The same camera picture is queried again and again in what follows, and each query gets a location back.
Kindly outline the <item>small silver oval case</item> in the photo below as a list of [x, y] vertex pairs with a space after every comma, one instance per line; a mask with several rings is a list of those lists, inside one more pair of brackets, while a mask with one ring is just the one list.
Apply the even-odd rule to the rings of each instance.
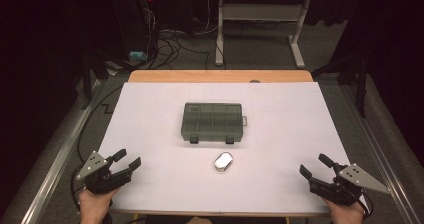
[[218, 172], [226, 171], [233, 162], [233, 156], [229, 152], [221, 153], [214, 162], [214, 167]]

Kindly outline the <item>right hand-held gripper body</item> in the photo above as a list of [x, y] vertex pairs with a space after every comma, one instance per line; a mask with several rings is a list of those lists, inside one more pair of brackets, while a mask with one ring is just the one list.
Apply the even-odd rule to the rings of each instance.
[[335, 204], [351, 206], [359, 202], [365, 190], [389, 194], [390, 189], [357, 164], [328, 164], [335, 172], [332, 183], [324, 182], [309, 174], [310, 192]]

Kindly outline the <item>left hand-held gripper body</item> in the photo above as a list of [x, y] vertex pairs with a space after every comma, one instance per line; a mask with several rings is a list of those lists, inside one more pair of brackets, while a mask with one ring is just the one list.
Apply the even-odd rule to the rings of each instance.
[[131, 177], [119, 177], [118, 172], [112, 173], [107, 158], [93, 151], [77, 174], [76, 179], [82, 181], [93, 194], [109, 193], [131, 181]]

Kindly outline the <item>white metal desk frame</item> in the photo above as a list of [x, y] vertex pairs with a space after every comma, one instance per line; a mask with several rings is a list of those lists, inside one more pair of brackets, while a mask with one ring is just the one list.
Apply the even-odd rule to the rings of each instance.
[[218, 2], [218, 26], [215, 49], [215, 64], [224, 64], [224, 34], [225, 20], [232, 21], [270, 21], [270, 22], [295, 22], [296, 29], [288, 36], [288, 43], [296, 66], [305, 68], [305, 63], [298, 45], [298, 39], [309, 10], [311, 0], [303, 0], [298, 5], [277, 4], [225, 4], [224, 0]]

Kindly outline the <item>small teal object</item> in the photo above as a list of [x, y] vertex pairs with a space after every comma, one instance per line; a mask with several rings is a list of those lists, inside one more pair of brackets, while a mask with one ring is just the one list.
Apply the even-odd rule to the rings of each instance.
[[143, 51], [131, 51], [129, 58], [133, 61], [146, 61], [148, 56]]

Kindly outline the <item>aluminium rail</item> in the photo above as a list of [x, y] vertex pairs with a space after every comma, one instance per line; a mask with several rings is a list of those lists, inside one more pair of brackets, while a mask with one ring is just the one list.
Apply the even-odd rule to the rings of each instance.
[[409, 198], [407, 197], [403, 184], [396, 176], [394, 169], [389, 163], [389, 159], [385, 156], [383, 149], [380, 147], [378, 140], [372, 132], [370, 124], [357, 110], [355, 97], [352, 94], [351, 89], [348, 86], [341, 86], [340, 89], [358, 120], [364, 135], [366, 136], [368, 150], [371, 152], [371, 156], [379, 169], [382, 179], [384, 180], [384, 184], [388, 187], [389, 194], [396, 204], [404, 223], [420, 224], [420, 220], [417, 217]]
[[40, 154], [25, 180], [25, 187], [33, 184], [32, 190], [28, 192], [31, 203], [19, 224], [37, 224], [41, 219], [76, 148], [77, 139], [92, 112], [93, 102], [97, 100], [103, 86], [104, 82], [99, 80], [88, 86], [91, 97], [82, 95], [77, 98]]

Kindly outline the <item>person's right hand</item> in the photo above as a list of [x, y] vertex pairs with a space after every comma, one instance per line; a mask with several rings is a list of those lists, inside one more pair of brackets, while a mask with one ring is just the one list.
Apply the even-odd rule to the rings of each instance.
[[359, 203], [342, 206], [325, 198], [323, 201], [329, 208], [333, 224], [363, 224], [365, 211]]

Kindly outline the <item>person's left hand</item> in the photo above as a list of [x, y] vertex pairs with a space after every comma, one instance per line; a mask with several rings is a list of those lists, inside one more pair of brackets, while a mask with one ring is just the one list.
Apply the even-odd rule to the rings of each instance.
[[80, 224], [102, 224], [106, 216], [110, 201], [119, 189], [106, 194], [93, 194], [88, 189], [79, 193]]

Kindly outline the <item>white board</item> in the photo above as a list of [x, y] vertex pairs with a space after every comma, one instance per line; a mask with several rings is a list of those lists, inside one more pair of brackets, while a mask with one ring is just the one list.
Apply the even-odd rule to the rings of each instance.
[[[188, 102], [241, 104], [247, 118], [241, 141], [185, 141]], [[149, 214], [325, 216], [300, 165], [329, 181], [334, 173], [319, 154], [349, 161], [315, 82], [126, 83], [99, 151], [108, 156], [120, 149], [127, 155], [114, 170], [138, 157], [142, 165], [113, 208]], [[214, 162], [223, 152], [233, 162], [218, 172]]]

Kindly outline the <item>black metal stand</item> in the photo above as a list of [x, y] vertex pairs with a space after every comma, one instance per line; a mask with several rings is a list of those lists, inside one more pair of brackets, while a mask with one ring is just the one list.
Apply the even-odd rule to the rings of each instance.
[[355, 106], [362, 118], [365, 114], [365, 94], [367, 78], [367, 58], [360, 51], [346, 54], [328, 64], [314, 70], [313, 78], [324, 73], [338, 72], [337, 82], [339, 85], [356, 85]]
[[86, 110], [92, 99], [92, 81], [91, 75], [98, 80], [107, 80], [108, 71], [106, 68], [107, 55], [99, 49], [85, 49], [81, 57], [82, 64], [82, 90], [83, 90], [83, 105], [82, 109]]

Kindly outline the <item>grey plastic compartment box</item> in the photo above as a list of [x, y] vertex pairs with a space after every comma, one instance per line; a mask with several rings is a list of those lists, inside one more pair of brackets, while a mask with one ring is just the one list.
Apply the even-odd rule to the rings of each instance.
[[186, 103], [181, 136], [191, 144], [201, 141], [240, 142], [244, 135], [242, 105], [239, 103]]

